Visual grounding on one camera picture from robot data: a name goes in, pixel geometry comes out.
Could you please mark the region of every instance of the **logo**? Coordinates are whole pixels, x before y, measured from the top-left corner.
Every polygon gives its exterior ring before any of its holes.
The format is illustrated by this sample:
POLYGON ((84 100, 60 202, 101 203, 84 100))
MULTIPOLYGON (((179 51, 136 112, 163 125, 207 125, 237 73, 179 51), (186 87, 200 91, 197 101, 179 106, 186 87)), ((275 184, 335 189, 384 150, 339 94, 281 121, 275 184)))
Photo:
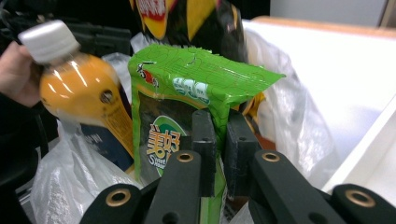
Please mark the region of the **logo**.
POLYGON ((207 96, 207 84, 203 82, 195 82, 193 79, 185 79, 182 77, 175 77, 173 79, 173 86, 175 91, 182 95, 187 95, 191 99, 198 99, 202 103, 209 105, 210 100, 207 96))
POLYGON ((140 63, 140 64, 137 65, 136 72, 137 72, 143 79, 145 79, 147 83, 152 84, 155 88, 159 88, 159 87, 160 87, 157 78, 153 77, 152 74, 151 74, 149 71, 144 70, 144 69, 143 69, 143 64, 142 64, 142 63, 140 63))
POLYGON ((138 0, 139 12, 143 18, 162 21, 166 15, 165 0, 138 0))
POLYGON ((171 118, 159 116, 150 124, 148 133, 148 162, 157 168, 160 175, 172 153, 179 151, 180 136, 184 130, 171 118))

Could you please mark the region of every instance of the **orange liquid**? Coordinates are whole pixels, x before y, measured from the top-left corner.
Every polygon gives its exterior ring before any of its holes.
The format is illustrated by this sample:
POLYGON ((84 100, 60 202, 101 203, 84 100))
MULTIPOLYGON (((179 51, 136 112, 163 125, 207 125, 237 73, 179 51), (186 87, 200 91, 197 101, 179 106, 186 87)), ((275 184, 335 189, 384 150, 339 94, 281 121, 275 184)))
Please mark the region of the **orange liquid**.
POLYGON ((108 128, 133 157, 132 119, 120 96, 120 81, 113 67, 88 55, 82 64, 44 74, 40 94, 56 117, 108 128))

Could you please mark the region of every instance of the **brass insert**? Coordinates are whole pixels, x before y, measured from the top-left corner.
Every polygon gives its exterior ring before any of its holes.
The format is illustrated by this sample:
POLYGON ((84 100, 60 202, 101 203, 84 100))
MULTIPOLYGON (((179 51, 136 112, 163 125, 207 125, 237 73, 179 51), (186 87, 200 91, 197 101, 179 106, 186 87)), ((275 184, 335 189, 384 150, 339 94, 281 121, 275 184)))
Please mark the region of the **brass insert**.
POLYGON ((360 205, 362 207, 374 207, 374 199, 360 190, 348 189, 346 190, 346 197, 353 203, 360 205))
POLYGON ((189 162, 192 161, 194 157, 190 153, 181 153, 177 155, 177 160, 181 162, 189 162))
POLYGON ((273 162, 280 161, 280 157, 272 152, 263 153, 262 158, 265 159, 266 161, 273 161, 273 162))
POLYGON ((106 197, 106 203, 110 207, 118 207, 127 203, 131 199, 131 192, 128 189, 115 189, 106 197))

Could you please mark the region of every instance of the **white wall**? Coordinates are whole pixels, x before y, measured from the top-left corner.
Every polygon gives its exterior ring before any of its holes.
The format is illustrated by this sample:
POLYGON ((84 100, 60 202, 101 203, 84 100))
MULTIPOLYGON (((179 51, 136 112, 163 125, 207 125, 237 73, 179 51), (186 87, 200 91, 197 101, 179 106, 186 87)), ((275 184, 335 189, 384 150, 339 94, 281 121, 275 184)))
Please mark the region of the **white wall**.
POLYGON ((381 22, 387 0, 272 0, 271 16, 363 26, 381 22))

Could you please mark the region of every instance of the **screw hole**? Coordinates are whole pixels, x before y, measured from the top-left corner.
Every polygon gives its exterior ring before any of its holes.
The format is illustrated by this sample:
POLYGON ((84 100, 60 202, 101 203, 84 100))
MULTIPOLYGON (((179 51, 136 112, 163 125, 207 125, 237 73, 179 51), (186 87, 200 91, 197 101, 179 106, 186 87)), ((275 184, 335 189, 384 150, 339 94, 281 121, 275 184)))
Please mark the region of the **screw hole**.
POLYGON ((127 203, 131 199, 131 192, 128 189, 115 189, 107 194, 106 204, 110 207, 118 207, 127 203))
POLYGON ((262 154, 262 158, 266 161, 280 161, 279 156, 272 152, 266 152, 262 154))
POLYGON ((192 161, 194 157, 190 153, 183 153, 177 156, 177 160, 181 162, 192 161))
POLYGON ((170 212, 163 216, 163 224, 177 224, 178 214, 170 212))
POLYGON ((359 190, 356 189, 348 189, 346 190, 346 197, 353 203, 362 206, 362 207, 374 207, 375 201, 374 199, 359 190))
POLYGON ((122 201, 124 198, 125 198, 125 194, 120 192, 113 195, 113 197, 111 197, 111 200, 118 202, 118 201, 122 201))

